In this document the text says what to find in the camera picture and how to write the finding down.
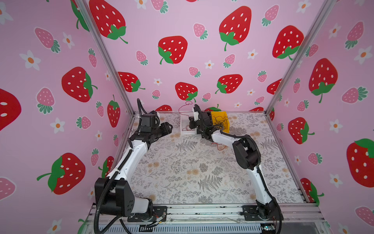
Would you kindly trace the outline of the aluminium corner post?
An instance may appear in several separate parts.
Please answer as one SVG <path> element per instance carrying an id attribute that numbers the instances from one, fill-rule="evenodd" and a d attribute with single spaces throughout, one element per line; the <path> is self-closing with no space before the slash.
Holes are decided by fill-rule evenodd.
<path id="1" fill-rule="evenodd" d="M 124 104 L 126 105 L 126 108 L 129 112 L 129 114 L 131 116 L 134 116 L 135 111 L 134 111 L 134 109 L 133 109 L 133 107 L 132 107 L 132 105 L 131 105 L 131 103 L 130 103 L 127 95 L 126 95 L 125 88 L 122 85 L 122 82 L 121 82 L 120 77 L 119 77 L 119 75 L 116 71 L 116 68 L 113 64 L 113 61 L 110 57 L 110 54 L 108 53 L 108 50 L 107 50 L 105 44 L 103 43 L 103 40 L 101 38 L 101 34 L 99 33 L 99 31 L 96 27 L 96 24 L 94 22 L 94 19 L 92 17 L 92 14 L 89 11 L 88 3 L 86 1 L 83 1 L 83 0 L 78 0 L 77 4 L 80 8 L 80 11 L 81 11 L 81 14 L 82 14 L 84 20 L 86 21 L 87 26 L 88 26 L 91 34 L 92 34 L 92 37 L 93 37 L 101 55 L 102 55 L 102 58 L 105 62 L 105 65 L 107 66 L 108 71 L 109 71 L 110 75 L 112 76 L 113 82 L 114 82 L 114 84 L 115 84 Z"/>
<path id="2" fill-rule="evenodd" d="M 290 63 L 288 69 L 286 70 L 284 76 L 282 77 L 282 81 L 280 85 L 278 86 L 278 89 L 276 90 L 276 93 L 273 96 L 268 108 L 265 111 L 266 117 L 270 117 L 271 110 L 275 107 L 282 92 L 286 88 L 287 84 L 289 83 L 290 79 L 294 75 L 295 71 L 298 69 L 298 65 L 304 59 L 305 53 L 307 49 L 309 48 L 309 45 L 313 42 L 315 37 L 318 35 L 318 32 L 320 31 L 324 22 L 327 20 L 335 4 L 336 4 L 336 1 L 333 1 L 333 0 L 327 0 L 323 2 L 318 14 L 316 15 L 316 18 L 311 24 L 309 31 L 304 37 L 304 40 L 301 44 L 301 48 L 298 50 L 296 56 L 294 57 L 293 61 Z"/>

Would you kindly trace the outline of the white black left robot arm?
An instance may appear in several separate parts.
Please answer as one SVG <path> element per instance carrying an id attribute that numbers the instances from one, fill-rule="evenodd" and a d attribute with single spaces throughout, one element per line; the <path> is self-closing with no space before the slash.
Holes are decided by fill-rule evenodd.
<path id="1" fill-rule="evenodd" d="M 161 123 L 156 111 L 147 113 L 137 100 L 140 115 L 137 130 L 127 139 L 128 148 L 118 164 L 104 178 L 95 182 L 96 210 L 93 230 L 104 234 L 122 218 L 138 215 L 142 221 L 151 221 L 149 227 L 160 223 L 164 215 L 153 210 L 151 199 L 137 198 L 131 190 L 130 181 L 140 160 L 147 153 L 152 143 L 172 133 L 173 126 Z"/>

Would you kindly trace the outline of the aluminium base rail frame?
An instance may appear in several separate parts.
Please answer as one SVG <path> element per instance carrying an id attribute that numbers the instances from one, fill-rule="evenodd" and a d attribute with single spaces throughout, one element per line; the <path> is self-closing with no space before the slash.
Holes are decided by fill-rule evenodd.
<path id="1" fill-rule="evenodd" d="M 331 234 L 332 230 L 316 205 L 281 204 L 283 220 L 262 220 L 253 204 L 158 204 L 164 212 L 161 223 L 151 227 L 139 218 L 121 218 L 108 234 Z"/>

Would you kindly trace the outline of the white translucent storage bin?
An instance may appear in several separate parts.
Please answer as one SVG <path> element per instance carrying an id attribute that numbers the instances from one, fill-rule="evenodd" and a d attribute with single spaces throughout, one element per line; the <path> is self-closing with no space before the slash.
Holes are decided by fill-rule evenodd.
<path id="1" fill-rule="evenodd" d="M 196 135 L 196 129 L 190 129 L 190 119 L 193 117 L 193 112 L 186 112 L 180 114 L 180 133 L 181 135 Z"/>

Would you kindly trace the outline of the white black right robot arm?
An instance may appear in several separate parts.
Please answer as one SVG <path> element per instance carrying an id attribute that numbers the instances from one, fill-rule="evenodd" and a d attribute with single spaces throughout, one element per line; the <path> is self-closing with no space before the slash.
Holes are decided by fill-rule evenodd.
<path id="1" fill-rule="evenodd" d="M 231 148 L 236 162 L 245 169 L 254 186 L 257 204 L 257 214 L 262 220 L 278 220 L 282 223 L 283 216 L 280 205 L 271 195 L 262 173 L 261 152 L 255 140 L 249 135 L 237 136 L 224 132 L 226 120 L 213 122 L 213 113 L 202 111 L 196 104 L 193 107 L 193 117 L 189 118 L 190 128 L 196 129 L 201 135 L 212 143 L 222 144 Z"/>

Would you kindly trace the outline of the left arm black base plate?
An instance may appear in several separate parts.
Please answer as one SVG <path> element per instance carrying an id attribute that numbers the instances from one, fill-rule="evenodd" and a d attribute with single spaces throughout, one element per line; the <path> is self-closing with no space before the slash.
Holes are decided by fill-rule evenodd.
<path id="1" fill-rule="evenodd" d="M 167 219 L 167 211 L 167 206 L 154 206 L 152 211 L 131 215 L 127 222 L 164 222 Z"/>

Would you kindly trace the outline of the yellow plastic storage bin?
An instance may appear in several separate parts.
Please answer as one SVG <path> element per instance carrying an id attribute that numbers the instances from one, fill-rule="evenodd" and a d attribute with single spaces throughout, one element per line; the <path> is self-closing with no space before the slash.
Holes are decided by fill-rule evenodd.
<path id="1" fill-rule="evenodd" d="M 214 125 L 220 125 L 225 133 L 230 132 L 230 122 L 226 112 L 213 111 L 211 112 L 211 117 Z"/>

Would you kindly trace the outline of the aluminium left corner post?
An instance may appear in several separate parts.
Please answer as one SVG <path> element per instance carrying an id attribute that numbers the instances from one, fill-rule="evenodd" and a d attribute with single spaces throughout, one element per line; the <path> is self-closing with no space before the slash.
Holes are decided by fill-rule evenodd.
<path id="1" fill-rule="evenodd" d="M 88 26 L 91 34 L 92 34 L 92 37 L 93 37 L 101 55 L 102 55 L 102 58 L 105 62 L 105 65 L 107 66 L 108 71 L 109 71 L 110 75 L 112 76 L 113 82 L 114 82 L 114 84 L 115 84 L 124 104 L 126 105 L 126 108 L 129 112 L 129 114 L 131 116 L 134 116 L 135 111 L 134 111 L 134 109 L 133 109 L 133 107 L 132 107 L 132 105 L 131 105 L 131 103 L 130 103 L 127 95 L 126 95 L 125 88 L 122 85 L 122 82 L 121 82 L 120 77 L 119 77 L 119 75 L 116 71 L 116 68 L 113 64 L 113 61 L 110 57 L 110 54 L 108 53 L 108 50 L 107 50 L 105 44 L 103 43 L 103 40 L 101 38 L 101 34 L 99 33 L 99 31 L 96 27 L 96 24 L 94 22 L 94 19 L 92 17 L 92 14 L 89 11 L 88 3 L 86 1 L 83 1 L 83 0 L 78 0 L 77 4 L 80 8 L 80 11 L 81 11 L 81 14 L 82 14 L 84 20 L 86 21 L 87 26 Z"/>

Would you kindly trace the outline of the aluminium right corner post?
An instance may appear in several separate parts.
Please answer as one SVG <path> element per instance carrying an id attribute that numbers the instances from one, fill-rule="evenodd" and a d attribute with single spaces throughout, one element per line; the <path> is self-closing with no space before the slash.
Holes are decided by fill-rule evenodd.
<path id="1" fill-rule="evenodd" d="M 296 56 L 294 57 L 293 61 L 290 63 L 288 69 L 286 70 L 284 76 L 282 77 L 282 81 L 280 85 L 278 86 L 278 89 L 276 90 L 276 93 L 273 96 L 268 108 L 265 111 L 266 117 L 270 117 L 271 110 L 275 107 L 282 92 L 286 88 L 287 84 L 289 83 L 290 79 L 294 75 L 295 71 L 298 69 L 298 65 L 304 59 L 305 53 L 307 49 L 309 48 L 309 45 L 313 42 L 315 37 L 318 35 L 318 32 L 320 31 L 324 22 L 327 20 L 335 4 L 336 4 L 336 1 L 333 1 L 333 0 L 327 0 L 323 2 L 318 14 L 316 15 L 316 18 L 311 24 L 309 31 L 304 37 L 304 40 L 301 44 L 301 48 L 298 50 Z"/>

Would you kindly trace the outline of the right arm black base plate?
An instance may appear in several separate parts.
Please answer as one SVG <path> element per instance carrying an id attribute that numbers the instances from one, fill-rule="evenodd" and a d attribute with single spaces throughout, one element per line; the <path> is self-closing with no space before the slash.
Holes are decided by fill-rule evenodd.
<path id="1" fill-rule="evenodd" d="M 246 221 L 283 221 L 283 215 L 279 207 L 245 205 L 240 215 Z"/>

